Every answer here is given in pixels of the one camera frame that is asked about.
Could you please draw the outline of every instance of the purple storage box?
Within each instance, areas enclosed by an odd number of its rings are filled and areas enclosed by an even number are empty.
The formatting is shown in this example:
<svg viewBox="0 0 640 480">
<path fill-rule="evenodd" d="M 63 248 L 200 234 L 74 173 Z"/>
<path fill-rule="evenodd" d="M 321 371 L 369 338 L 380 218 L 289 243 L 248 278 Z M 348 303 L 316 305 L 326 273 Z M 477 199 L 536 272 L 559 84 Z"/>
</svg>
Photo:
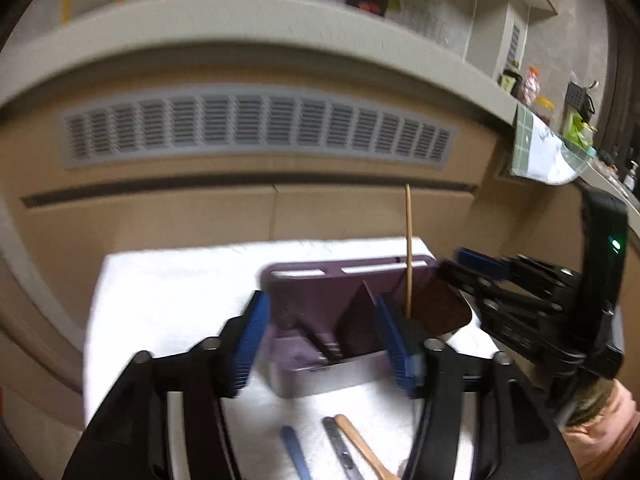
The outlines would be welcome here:
<svg viewBox="0 0 640 480">
<path fill-rule="evenodd" d="M 271 299 L 263 367 L 279 397 L 304 397 L 374 381 L 390 373 L 375 329 L 375 301 L 404 286 L 405 258 L 274 264 L 260 276 Z M 436 260 L 414 256 L 414 283 L 434 275 Z M 295 328 L 304 322 L 340 362 L 327 359 Z"/>
</svg>

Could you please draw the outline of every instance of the soap dispenser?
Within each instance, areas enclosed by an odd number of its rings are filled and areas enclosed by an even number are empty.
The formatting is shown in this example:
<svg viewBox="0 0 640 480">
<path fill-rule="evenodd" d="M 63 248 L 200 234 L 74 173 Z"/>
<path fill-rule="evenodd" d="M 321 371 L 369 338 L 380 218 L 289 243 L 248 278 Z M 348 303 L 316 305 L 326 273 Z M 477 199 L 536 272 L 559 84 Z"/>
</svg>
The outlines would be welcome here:
<svg viewBox="0 0 640 480">
<path fill-rule="evenodd" d="M 636 186 L 636 169 L 638 168 L 638 163 L 634 160 L 631 161 L 631 171 L 626 174 L 625 181 L 623 184 L 629 191 L 633 191 Z"/>
</svg>

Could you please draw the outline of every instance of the wooden spoon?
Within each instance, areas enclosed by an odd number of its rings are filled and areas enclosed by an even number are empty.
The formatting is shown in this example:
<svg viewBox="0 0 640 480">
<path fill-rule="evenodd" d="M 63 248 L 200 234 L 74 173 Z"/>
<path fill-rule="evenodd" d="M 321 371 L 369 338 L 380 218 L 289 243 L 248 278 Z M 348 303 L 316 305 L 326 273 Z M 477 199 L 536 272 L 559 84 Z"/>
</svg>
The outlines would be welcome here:
<svg viewBox="0 0 640 480">
<path fill-rule="evenodd" d="M 362 436 L 358 433 L 358 430 L 354 428 L 353 424 L 347 417 L 344 415 L 336 415 L 334 416 L 334 420 L 338 428 L 342 430 L 364 459 L 369 462 L 380 480 L 400 480 L 396 475 L 389 471 L 389 469 L 382 465 L 382 462 L 380 462 L 378 457 L 374 455 L 371 448 L 367 445 Z"/>
</svg>

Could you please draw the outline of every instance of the metal bolt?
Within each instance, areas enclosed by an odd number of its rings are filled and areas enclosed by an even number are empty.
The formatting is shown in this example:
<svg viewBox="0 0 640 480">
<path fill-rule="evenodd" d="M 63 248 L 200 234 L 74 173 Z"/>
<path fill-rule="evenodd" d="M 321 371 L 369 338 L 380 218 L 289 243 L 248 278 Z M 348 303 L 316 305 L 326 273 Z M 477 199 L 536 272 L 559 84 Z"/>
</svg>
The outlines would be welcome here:
<svg viewBox="0 0 640 480">
<path fill-rule="evenodd" d="M 488 306 L 489 308 L 492 308 L 494 310 L 498 310 L 498 304 L 495 303 L 495 301 L 492 300 L 484 300 L 483 303 Z"/>
<path fill-rule="evenodd" d="M 509 357 L 509 354 L 507 354 L 506 352 L 496 352 L 494 354 L 494 361 L 497 362 L 499 365 L 511 364 L 511 358 Z"/>
<path fill-rule="evenodd" d="M 220 346 L 220 338 L 219 337 L 207 337 L 200 346 L 204 350 L 215 350 Z"/>
<path fill-rule="evenodd" d="M 149 359 L 151 359 L 151 354 L 146 350 L 141 350 L 133 356 L 133 362 L 139 365 L 141 365 L 142 363 L 146 363 L 147 361 L 149 361 Z"/>
<path fill-rule="evenodd" d="M 442 341 L 440 341 L 439 339 L 431 337 L 429 339 L 425 339 L 424 347 L 427 350 L 433 350 L 434 352 L 440 352 L 441 350 L 444 349 L 445 344 Z"/>
</svg>

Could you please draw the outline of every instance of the white cloth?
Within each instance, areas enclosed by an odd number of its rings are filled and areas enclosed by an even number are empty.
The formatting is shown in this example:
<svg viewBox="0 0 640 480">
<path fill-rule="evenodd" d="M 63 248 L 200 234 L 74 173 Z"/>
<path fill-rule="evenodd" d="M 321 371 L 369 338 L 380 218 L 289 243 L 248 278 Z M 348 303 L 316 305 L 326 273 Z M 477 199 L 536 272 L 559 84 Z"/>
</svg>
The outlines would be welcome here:
<svg viewBox="0 0 640 480">
<path fill-rule="evenodd" d="M 85 421 L 91 419 L 135 352 L 174 354 L 217 335 L 259 288 L 264 267 L 275 262 L 401 256 L 405 250 L 404 238 L 384 238 L 268 242 L 108 256 L 96 288 L 84 352 Z M 414 254 L 430 254 L 419 238 L 414 239 L 413 250 Z M 473 323 L 462 331 L 486 336 Z M 490 356 L 496 348 L 486 337 L 491 347 L 484 346 L 482 355 Z M 457 479 L 468 478 L 471 468 L 472 404 L 465 399 Z M 341 478 L 342 470 L 321 425 L 324 416 L 337 413 L 351 420 L 393 472 L 411 449 L 412 402 L 391 377 L 327 394 L 281 399 L 253 371 L 239 397 L 225 400 L 224 407 L 234 452 L 247 480 L 297 478 L 280 441 L 283 425 L 298 433 L 312 476 Z M 351 451 L 364 478 L 376 478 L 359 453 Z"/>
</svg>

